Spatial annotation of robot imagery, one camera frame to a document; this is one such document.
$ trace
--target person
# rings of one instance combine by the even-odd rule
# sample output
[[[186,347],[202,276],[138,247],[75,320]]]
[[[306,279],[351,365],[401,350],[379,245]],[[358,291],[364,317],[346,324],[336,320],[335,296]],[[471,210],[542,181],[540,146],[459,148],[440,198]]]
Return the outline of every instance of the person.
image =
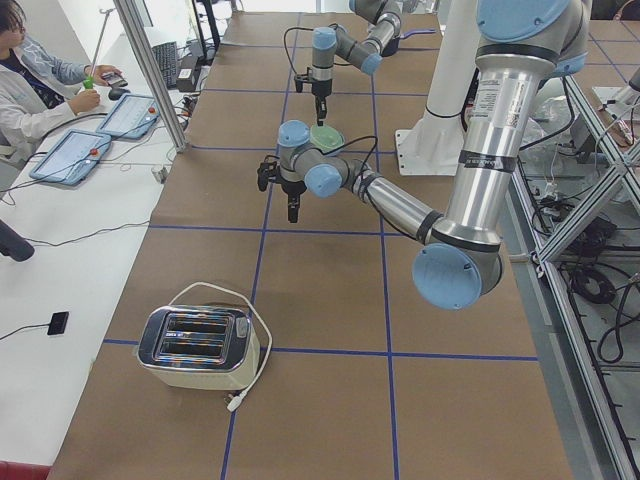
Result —
[[[0,0],[0,145],[17,150],[12,161],[27,159],[48,131],[100,104],[96,90],[76,94],[78,88],[70,87],[81,83],[91,66],[47,53],[27,35],[25,21],[16,0]],[[98,65],[94,83],[106,86],[101,77],[107,72],[122,73]]]

